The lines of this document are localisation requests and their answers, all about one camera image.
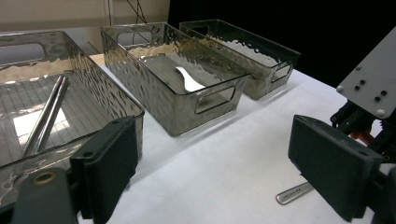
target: black wall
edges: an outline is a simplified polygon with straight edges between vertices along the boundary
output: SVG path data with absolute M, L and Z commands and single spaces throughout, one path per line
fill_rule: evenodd
M 168 23 L 227 21 L 299 51 L 297 70 L 336 87 L 396 26 L 390 2 L 171 0 Z

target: screw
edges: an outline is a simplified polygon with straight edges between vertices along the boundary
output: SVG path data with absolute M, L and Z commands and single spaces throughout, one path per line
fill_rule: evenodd
M 375 113 L 376 113 L 376 115 L 377 115 L 378 117 L 380 117 L 380 118 L 382 118 L 382 117 L 385 116 L 385 110 L 383 110 L 383 109 L 377 109 L 377 110 L 375 111 Z
M 344 90 L 344 87 L 343 86 L 337 86 L 337 92 L 342 92 L 343 90 Z

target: white table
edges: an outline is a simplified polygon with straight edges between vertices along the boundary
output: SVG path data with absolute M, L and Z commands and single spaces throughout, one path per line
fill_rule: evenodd
M 243 95 L 235 111 L 179 137 L 146 111 L 143 158 L 108 223 L 347 223 L 315 190 L 286 205 L 276 201 L 305 182 L 288 158 L 293 116 L 330 124 L 346 101 L 294 70 L 278 90 L 259 101 Z M 367 208 L 352 223 L 371 223 L 373 215 Z

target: clear plastic bin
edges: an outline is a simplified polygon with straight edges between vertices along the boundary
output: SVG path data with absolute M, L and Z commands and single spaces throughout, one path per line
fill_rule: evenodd
M 0 35 L 0 58 L 0 207 L 15 202 L 30 173 L 68 169 L 70 156 L 113 119 L 135 116 L 142 157 L 144 108 L 66 33 Z M 41 151 L 23 155 L 60 76 L 68 84 L 49 136 Z
M 170 135 L 237 108 L 249 72 L 169 24 L 107 26 L 101 34 L 106 66 Z
M 300 53 L 221 20 L 183 21 L 179 30 L 251 72 L 244 94 L 253 100 L 284 85 Z

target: silver metal rod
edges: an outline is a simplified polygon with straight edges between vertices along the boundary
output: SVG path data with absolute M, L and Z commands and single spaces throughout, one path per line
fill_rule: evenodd
M 46 102 L 46 104 L 44 105 L 44 108 L 41 111 L 40 116 L 38 117 L 37 123 L 35 124 L 35 127 L 33 128 L 32 132 L 31 132 L 31 134 L 23 148 L 22 154 L 20 155 L 20 159 L 23 159 L 23 158 L 33 154 L 33 152 L 34 152 L 33 145 L 35 144 L 35 140 L 37 139 L 37 136 L 40 134 L 40 131 L 41 131 L 44 123 L 48 119 L 49 110 L 51 109 L 52 102 L 54 100 L 54 97 L 57 95 L 57 92 L 62 84 L 63 79 L 64 79 L 64 76 L 58 77 L 58 80 L 56 81 L 56 83 L 52 89 L 52 92 L 49 95 L 49 99 Z
M 43 150 L 44 144 L 47 142 L 50 136 L 50 131 L 58 115 L 59 108 L 61 107 L 64 93 L 67 90 L 67 83 L 67 77 L 64 77 L 54 99 L 53 106 L 49 112 L 47 122 L 45 123 L 43 130 L 37 138 L 37 142 L 35 144 L 35 154 Z

